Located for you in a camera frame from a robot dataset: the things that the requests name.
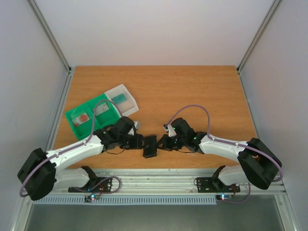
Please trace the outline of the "black card holder wallet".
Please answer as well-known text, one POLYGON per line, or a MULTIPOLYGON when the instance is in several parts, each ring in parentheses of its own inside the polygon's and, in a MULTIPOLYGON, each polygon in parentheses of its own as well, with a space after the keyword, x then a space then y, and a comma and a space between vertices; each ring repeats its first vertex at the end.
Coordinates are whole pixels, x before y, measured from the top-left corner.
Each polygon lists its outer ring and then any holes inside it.
POLYGON ((144 158, 152 158, 157 156, 157 136, 150 135, 144 137, 143 154, 144 158))

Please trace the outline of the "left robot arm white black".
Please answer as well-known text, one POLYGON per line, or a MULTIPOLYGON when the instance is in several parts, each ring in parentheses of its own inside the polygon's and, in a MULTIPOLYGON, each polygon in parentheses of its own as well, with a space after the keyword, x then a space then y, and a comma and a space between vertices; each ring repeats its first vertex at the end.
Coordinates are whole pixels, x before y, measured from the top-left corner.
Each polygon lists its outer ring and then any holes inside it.
POLYGON ((37 148, 26 159, 17 177, 22 186, 20 197, 33 201, 48 195, 61 184, 60 173, 85 158, 98 155, 116 147, 123 150, 142 149, 143 136, 137 131, 138 121, 124 116, 115 124, 92 129, 90 135, 66 147, 44 151, 37 148))

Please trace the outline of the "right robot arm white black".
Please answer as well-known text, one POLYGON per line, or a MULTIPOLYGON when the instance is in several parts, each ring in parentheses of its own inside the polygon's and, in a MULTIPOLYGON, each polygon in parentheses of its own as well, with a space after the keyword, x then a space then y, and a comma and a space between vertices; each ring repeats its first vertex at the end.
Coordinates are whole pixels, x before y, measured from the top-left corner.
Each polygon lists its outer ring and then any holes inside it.
POLYGON ((232 141, 196 132, 183 118, 177 118, 164 126, 167 134, 158 141, 159 149, 179 151, 186 147, 192 153, 214 154, 237 162, 236 166, 220 166, 212 175, 212 185, 217 192, 236 183, 251 183, 266 190, 276 175, 281 172, 282 163, 259 139, 232 141))

